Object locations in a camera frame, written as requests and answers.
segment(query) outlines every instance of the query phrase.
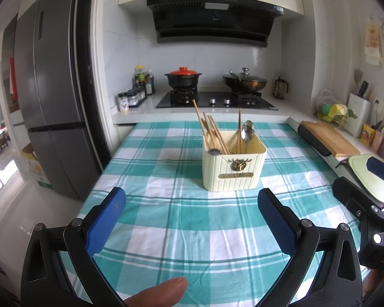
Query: floor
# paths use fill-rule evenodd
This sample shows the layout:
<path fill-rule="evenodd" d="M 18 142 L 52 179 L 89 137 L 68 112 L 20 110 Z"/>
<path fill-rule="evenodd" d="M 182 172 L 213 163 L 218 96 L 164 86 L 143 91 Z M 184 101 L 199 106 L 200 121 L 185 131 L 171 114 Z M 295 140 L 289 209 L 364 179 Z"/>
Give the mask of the floor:
<path fill-rule="evenodd" d="M 27 161 L 9 142 L 0 154 L 0 267 L 7 275 L 7 290 L 19 297 L 24 256 L 34 225 L 67 225 L 81 206 L 82 202 L 41 187 Z"/>

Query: human hand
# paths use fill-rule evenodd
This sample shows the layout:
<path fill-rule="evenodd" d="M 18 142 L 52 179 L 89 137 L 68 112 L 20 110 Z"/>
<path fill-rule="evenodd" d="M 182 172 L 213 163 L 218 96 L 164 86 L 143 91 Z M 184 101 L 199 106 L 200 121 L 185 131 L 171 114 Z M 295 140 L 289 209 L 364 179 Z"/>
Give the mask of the human hand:
<path fill-rule="evenodd" d="M 185 294 L 188 281 L 185 277 L 167 280 L 125 299 L 128 307 L 172 307 Z"/>

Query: refrigerator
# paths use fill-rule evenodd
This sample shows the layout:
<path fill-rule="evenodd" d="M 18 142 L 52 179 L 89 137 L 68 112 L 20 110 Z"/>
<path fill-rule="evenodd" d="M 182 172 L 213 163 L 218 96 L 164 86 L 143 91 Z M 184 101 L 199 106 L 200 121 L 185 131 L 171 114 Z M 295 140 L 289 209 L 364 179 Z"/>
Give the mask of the refrigerator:
<path fill-rule="evenodd" d="M 52 187 L 85 200 L 111 159 L 90 55 L 91 0 L 37 0 L 17 19 L 19 106 Z"/>

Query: screw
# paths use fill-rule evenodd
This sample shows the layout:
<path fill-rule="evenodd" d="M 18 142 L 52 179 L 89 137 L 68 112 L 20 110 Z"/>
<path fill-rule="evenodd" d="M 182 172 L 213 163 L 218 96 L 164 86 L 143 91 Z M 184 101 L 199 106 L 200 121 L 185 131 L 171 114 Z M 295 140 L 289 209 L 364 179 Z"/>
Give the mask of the screw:
<path fill-rule="evenodd" d="M 348 225 L 347 224 L 344 224 L 344 223 L 341 223 L 340 224 L 340 228 L 343 230 L 343 231 L 349 231 L 349 227 L 348 227 Z"/>
<path fill-rule="evenodd" d="M 302 219 L 301 224 L 304 227 L 311 227 L 312 226 L 312 222 L 310 220 L 308 220 L 308 219 Z"/>
<path fill-rule="evenodd" d="M 74 227 L 78 227 L 83 223 L 83 220 L 81 218 L 73 219 L 71 222 L 71 225 Z"/>
<path fill-rule="evenodd" d="M 43 227 L 44 227 L 44 224 L 43 224 L 43 223 L 38 223 L 38 224 L 34 227 L 34 230 L 38 232 L 38 231 L 41 231 Z"/>
<path fill-rule="evenodd" d="M 381 236 L 379 234 L 373 235 L 374 242 L 379 244 L 381 242 Z"/>

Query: table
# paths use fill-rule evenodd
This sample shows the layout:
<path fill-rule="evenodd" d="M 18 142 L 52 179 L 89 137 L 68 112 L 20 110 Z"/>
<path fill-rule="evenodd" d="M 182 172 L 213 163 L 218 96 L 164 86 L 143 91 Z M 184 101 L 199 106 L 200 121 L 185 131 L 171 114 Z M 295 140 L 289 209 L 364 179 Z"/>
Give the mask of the table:
<path fill-rule="evenodd" d="M 236 123 L 218 123 L 236 130 Z M 169 278 L 185 276 L 180 305 L 254 306 L 289 260 L 257 207 L 268 187 L 299 218 L 317 226 L 347 223 L 359 247 L 357 220 L 331 192 L 337 177 L 288 125 L 256 123 L 267 147 L 257 188 L 208 192 L 203 188 L 202 131 L 198 122 L 137 124 L 84 203 L 80 217 L 114 186 L 125 189 L 126 208 L 94 260 L 122 298 Z M 305 295 L 322 253 L 316 254 L 298 298 Z M 82 298 L 88 298 L 66 269 Z"/>

